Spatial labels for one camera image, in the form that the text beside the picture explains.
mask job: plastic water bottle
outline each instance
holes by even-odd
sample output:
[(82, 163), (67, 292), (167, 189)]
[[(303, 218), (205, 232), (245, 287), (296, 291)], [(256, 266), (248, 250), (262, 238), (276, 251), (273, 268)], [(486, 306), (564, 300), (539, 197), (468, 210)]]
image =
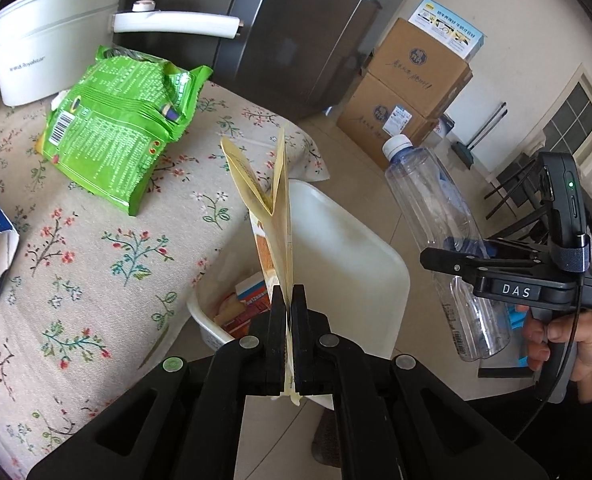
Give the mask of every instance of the plastic water bottle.
[[(427, 148), (414, 148), (407, 136), (387, 140), (390, 165), (385, 177), (422, 251), (436, 247), (487, 258), (476, 221), (458, 187)], [(490, 357), (511, 339), (507, 304), (476, 298), (459, 276), (433, 273), (451, 334), (464, 361)]]

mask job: table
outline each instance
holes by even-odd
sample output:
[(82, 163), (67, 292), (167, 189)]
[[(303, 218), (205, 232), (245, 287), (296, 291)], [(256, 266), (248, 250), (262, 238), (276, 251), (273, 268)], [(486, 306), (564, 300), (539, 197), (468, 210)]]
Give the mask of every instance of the table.
[(150, 371), (187, 321), (189, 290), (246, 222), (222, 137), (265, 187), (280, 128), (290, 176), (329, 177), (306, 133), (208, 82), (131, 218), (34, 151), (48, 104), (0, 101), (0, 207), (21, 239), (0, 297), (0, 465), (14, 479)]

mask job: refrigerator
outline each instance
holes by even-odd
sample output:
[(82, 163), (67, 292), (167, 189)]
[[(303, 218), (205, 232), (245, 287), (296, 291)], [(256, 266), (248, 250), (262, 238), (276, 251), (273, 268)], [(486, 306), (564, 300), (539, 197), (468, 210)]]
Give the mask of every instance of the refrigerator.
[(183, 68), (209, 65), (217, 84), (296, 121), (341, 100), (403, 0), (155, 1), (236, 16), (243, 27), (233, 40), (148, 32), (117, 43)]

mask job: velcro strap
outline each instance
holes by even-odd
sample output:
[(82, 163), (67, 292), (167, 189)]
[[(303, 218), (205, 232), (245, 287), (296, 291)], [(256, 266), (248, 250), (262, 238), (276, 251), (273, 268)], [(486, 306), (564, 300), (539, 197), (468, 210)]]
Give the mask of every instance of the velcro strap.
[(591, 243), (584, 247), (565, 248), (549, 239), (549, 255), (559, 269), (567, 272), (586, 272), (591, 259)]

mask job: black cable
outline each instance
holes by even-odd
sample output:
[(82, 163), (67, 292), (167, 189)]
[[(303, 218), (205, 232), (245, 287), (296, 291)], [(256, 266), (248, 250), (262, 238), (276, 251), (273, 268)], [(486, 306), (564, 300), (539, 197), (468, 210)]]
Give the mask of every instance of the black cable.
[(551, 388), (549, 389), (549, 392), (546, 394), (544, 399), (540, 402), (540, 404), (536, 408), (536, 411), (529, 417), (529, 420), (522, 426), (522, 428), (520, 428), (520, 431), (516, 434), (516, 436), (511, 439), (512, 442), (517, 441), (522, 436), (522, 434), (525, 432), (525, 430), (527, 430), (527, 428), (531, 425), (531, 423), (536, 419), (536, 417), (538, 415), (540, 415), (540, 412), (546, 406), (546, 404), (549, 402), (549, 398), (551, 397), (552, 393), (554, 393), (554, 390), (558, 386), (558, 383), (560, 382), (560, 378), (562, 378), (562, 374), (564, 373), (564, 370), (567, 366), (567, 362), (569, 361), (569, 356), (572, 353), (573, 342), (575, 341), (575, 333), (576, 333), (576, 329), (578, 328), (578, 320), (580, 319), (580, 304), (581, 304), (581, 298), (582, 298), (583, 284), (584, 284), (584, 274), (581, 274), (578, 279), (578, 301), (577, 301), (578, 305), (576, 306), (575, 315), (573, 316), (572, 332), (569, 337), (569, 344), (567, 345), (567, 348), (564, 351), (564, 356), (562, 358), (562, 364), (560, 364), (560, 369), (558, 370), (558, 373), (556, 375), (556, 380), (554, 381)]

